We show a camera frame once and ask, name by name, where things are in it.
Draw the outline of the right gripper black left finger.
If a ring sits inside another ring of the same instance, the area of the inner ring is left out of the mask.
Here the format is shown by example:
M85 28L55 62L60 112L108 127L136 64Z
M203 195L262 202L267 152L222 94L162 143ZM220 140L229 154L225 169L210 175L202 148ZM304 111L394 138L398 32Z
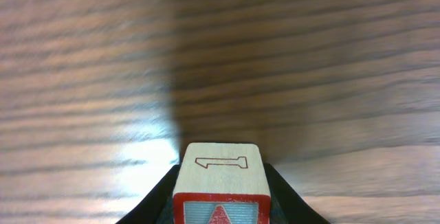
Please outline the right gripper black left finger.
M172 166L141 202L116 224L155 223L172 194L178 172L179 165Z

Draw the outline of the red letter A block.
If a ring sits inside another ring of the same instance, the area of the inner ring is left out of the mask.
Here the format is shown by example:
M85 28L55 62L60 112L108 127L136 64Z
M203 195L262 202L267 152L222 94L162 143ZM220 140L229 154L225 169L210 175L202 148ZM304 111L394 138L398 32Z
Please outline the red letter A block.
M268 224L270 209L270 188L257 145L188 145L173 189L175 223Z

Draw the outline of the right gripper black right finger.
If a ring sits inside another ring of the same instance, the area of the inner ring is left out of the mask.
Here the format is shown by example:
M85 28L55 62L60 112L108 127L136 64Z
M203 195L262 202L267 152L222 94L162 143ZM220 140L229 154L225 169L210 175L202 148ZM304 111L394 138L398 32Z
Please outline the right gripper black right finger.
M271 193L270 224L330 224L311 208L271 165L264 164Z

